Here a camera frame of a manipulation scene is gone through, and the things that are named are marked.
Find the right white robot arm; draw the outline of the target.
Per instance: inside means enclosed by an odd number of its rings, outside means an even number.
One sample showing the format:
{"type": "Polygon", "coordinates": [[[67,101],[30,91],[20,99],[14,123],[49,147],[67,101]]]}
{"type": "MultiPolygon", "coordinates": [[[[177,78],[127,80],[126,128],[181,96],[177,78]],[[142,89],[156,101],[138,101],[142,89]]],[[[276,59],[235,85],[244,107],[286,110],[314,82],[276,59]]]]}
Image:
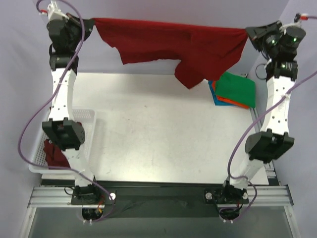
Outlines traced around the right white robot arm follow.
{"type": "Polygon", "coordinates": [[[295,139],[289,135],[288,114],[291,91],[298,75],[297,48],[306,36],[301,26],[304,19],[306,17],[300,15],[293,23],[276,21],[245,29],[253,47],[267,60],[264,65],[267,103],[266,111],[258,117],[263,121],[259,132],[249,134],[246,131],[238,141],[246,141],[247,158],[235,172],[227,172],[224,187],[219,190],[224,202],[235,199],[237,191],[245,190],[262,167],[280,158],[294,145],[295,139]]]}

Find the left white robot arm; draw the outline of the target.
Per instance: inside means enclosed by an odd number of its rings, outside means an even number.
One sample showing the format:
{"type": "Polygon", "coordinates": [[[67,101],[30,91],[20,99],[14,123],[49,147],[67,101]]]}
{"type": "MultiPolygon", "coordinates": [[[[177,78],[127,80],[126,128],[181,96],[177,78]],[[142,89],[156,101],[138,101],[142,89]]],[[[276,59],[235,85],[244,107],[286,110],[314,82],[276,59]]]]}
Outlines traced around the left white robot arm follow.
{"type": "Polygon", "coordinates": [[[91,186],[94,175],[82,148],[86,134],[82,124],[75,120],[72,101],[79,62],[77,50],[90,36],[90,31],[83,27],[92,28],[93,25],[92,20],[80,22],[69,13],[48,22],[52,41],[49,64],[53,77],[53,99],[48,120],[42,123],[48,137],[44,142],[47,165],[54,170],[72,169],[75,187],[86,187],[82,197],[89,204],[99,201],[100,192],[91,186]]]}

